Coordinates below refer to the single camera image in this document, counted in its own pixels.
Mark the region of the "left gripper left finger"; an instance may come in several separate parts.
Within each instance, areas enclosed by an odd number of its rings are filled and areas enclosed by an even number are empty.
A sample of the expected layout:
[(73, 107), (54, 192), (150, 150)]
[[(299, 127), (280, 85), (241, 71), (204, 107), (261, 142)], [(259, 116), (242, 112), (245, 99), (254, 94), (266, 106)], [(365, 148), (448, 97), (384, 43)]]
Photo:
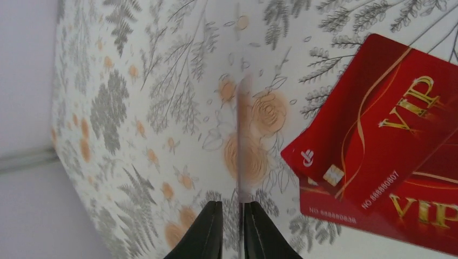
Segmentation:
[(209, 201), (165, 259), (221, 259), (222, 253), (223, 203)]

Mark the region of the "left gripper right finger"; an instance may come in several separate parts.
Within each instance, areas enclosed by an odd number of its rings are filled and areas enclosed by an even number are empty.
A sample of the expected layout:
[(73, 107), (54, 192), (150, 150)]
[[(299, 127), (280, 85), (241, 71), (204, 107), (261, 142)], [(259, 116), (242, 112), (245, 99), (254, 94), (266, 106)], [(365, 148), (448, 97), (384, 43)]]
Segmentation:
[(244, 204), (244, 256), (249, 259), (302, 259), (257, 201)]

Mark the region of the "red credit card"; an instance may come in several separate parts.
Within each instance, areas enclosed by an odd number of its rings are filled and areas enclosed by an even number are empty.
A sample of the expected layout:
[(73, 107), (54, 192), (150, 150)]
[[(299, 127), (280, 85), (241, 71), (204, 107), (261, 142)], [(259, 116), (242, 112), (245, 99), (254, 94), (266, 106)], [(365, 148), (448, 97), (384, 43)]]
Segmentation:
[(456, 141), (442, 145), (369, 215), (308, 178), (299, 182), (304, 215), (457, 255)]
[(237, 89), (237, 191), (239, 201), (239, 258), (245, 258), (244, 252), (244, 209), (250, 201), (250, 184), (247, 182), (249, 132), (248, 103), (252, 86), (252, 75), (247, 74), (240, 81)]
[(369, 214), (457, 130), (457, 66), (369, 35), (281, 156)]

